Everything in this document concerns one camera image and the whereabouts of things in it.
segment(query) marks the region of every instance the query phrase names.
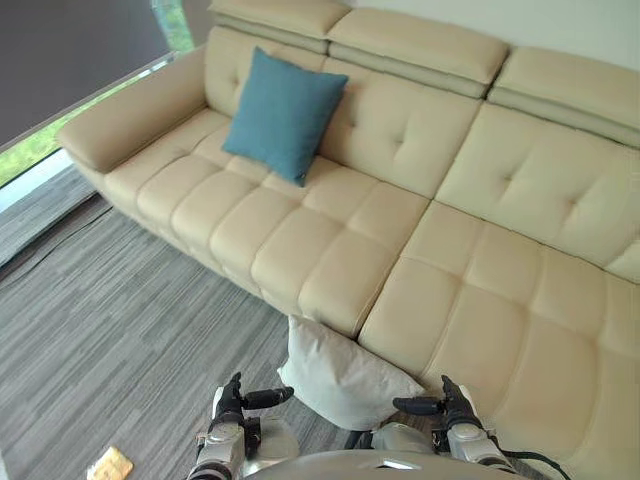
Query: white pillow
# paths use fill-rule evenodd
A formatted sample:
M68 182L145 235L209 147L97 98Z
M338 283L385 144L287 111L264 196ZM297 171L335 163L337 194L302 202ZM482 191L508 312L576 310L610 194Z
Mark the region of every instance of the white pillow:
M333 330L294 315L289 317L289 359L278 373L302 403L347 430L375 429L396 412L394 397L424 393L402 370Z

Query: headrest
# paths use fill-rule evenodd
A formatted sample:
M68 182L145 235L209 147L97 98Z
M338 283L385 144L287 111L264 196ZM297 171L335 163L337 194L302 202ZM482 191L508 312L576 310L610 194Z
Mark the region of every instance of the headrest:
M218 25L326 53L327 32L351 9L330 0L213 0Z
M489 101L640 147L640 72L520 47L507 60Z
M328 34L331 56L479 98L508 45L466 28L373 8L344 16Z

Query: blue pillow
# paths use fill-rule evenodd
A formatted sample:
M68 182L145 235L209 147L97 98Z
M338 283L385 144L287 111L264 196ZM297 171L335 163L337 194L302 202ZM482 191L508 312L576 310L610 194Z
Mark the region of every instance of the blue pillow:
M346 75L305 70L256 47L222 149L261 160L283 178L304 186L348 80Z

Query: yellow paper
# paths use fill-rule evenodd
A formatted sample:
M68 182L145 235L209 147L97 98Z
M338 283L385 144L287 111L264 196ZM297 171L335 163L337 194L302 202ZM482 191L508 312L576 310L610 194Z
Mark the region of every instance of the yellow paper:
M133 463L117 448L109 447L100 460L87 471L87 480L124 480Z

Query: greenery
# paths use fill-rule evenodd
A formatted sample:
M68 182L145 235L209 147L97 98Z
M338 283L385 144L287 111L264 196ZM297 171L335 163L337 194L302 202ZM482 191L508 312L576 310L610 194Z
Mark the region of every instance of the greenery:
M165 5L158 7L156 14L170 50L183 53L193 49L193 40L179 0L165 2ZM0 188L60 148L55 135L65 123L141 77L138 75L117 85L0 153Z

